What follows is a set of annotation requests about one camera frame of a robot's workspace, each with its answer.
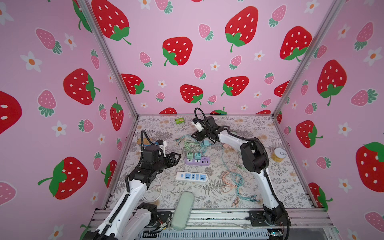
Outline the teal charger plug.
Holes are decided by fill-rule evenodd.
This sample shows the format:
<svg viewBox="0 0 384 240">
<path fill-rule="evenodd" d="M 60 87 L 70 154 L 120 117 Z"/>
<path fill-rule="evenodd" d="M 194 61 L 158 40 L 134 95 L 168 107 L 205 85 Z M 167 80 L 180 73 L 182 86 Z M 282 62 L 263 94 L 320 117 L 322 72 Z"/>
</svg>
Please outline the teal charger plug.
<svg viewBox="0 0 384 240">
<path fill-rule="evenodd" d="M 209 140 L 203 140 L 203 145 L 206 148 L 206 147 L 209 147 L 211 145 L 211 143 Z"/>
<path fill-rule="evenodd" d="M 195 159 L 195 160 L 201 160 L 201 158 L 202 158 L 202 156 L 201 156 L 200 153 L 195 153 L 195 154 L 194 154 L 194 159 Z"/>
</svg>

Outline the green charger plug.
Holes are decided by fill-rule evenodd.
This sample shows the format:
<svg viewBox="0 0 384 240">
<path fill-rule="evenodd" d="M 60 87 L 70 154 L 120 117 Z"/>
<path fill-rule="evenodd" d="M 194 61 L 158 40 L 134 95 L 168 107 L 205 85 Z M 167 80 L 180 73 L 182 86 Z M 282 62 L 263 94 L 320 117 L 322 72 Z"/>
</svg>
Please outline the green charger plug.
<svg viewBox="0 0 384 240">
<path fill-rule="evenodd" d="M 187 158 L 188 161 L 192 161 L 194 159 L 194 153 L 187 152 L 186 158 Z"/>
</svg>

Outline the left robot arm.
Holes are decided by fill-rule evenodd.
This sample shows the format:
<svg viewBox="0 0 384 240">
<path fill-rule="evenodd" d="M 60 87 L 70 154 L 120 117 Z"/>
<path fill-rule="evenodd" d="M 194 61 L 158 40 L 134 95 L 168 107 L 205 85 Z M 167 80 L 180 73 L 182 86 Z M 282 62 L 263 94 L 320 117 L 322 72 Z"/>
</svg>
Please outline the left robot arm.
<svg viewBox="0 0 384 240">
<path fill-rule="evenodd" d="M 126 189 L 107 218 L 84 240 L 134 240 L 146 226 L 157 223 L 157 206 L 139 204 L 154 179 L 165 169 L 177 166 L 181 154 L 166 153 L 163 140 L 152 142 L 141 131 L 141 156 L 138 165 L 125 177 Z"/>
</svg>

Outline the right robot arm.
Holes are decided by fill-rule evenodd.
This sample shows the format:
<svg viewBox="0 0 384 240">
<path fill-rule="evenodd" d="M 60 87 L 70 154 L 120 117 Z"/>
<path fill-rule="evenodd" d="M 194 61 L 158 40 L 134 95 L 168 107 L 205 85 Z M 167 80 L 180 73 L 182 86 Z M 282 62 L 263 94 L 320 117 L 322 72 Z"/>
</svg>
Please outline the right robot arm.
<svg viewBox="0 0 384 240">
<path fill-rule="evenodd" d="M 288 212 L 277 197 L 269 178 L 269 156 L 262 142 L 258 138 L 238 136 L 231 132 L 229 126 L 219 126 L 213 117 L 207 117 L 200 108 L 195 108 L 194 114 L 192 124 L 197 130 L 191 137 L 199 142 L 205 139 L 214 144 L 220 142 L 240 151 L 244 167 L 248 172 L 254 174 L 258 181 L 263 198 L 265 222 L 270 226 L 277 226 L 286 221 L 286 226 L 289 228 L 291 221 Z"/>
</svg>

